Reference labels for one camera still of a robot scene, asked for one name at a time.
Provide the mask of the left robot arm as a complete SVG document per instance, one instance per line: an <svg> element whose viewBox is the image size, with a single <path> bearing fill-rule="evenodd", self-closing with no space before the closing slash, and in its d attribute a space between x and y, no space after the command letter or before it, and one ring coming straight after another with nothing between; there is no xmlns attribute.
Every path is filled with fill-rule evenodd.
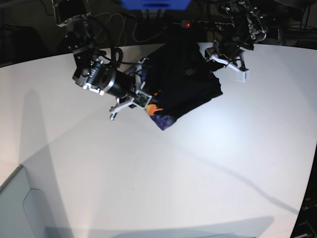
<svg viewBox="0 0 317 238"><path fill-rule="evenodd" d="M211 5L229 17L229 23L216 23L211 16ZM263 15L249 0L209 0L207 16L213 33L212 46L205 49L205 60L216 64L216 69L229 67L247 74L244 52L266 38L268 27Z"/></svg>

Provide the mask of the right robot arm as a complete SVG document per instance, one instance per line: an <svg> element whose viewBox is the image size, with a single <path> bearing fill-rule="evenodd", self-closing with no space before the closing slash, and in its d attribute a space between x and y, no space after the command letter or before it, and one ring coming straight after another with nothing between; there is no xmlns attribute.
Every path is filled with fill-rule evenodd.
<svg viewBox="0 0 317 238"><path fill-rule="evenodd" d="M109 94L116 98L111 107L110 119L124 108L144 110L152 99L143 88L145 82L136 73L125 74L119 71L124 64L123 51L116 48L107 27L91 16L86 0L54 0L53 12L57 26L65 27L65 41L72 51L76 70L72 79L76 85L100 96ZM104 30L110 46L110 56L99 49L93 27Z"/></svg>

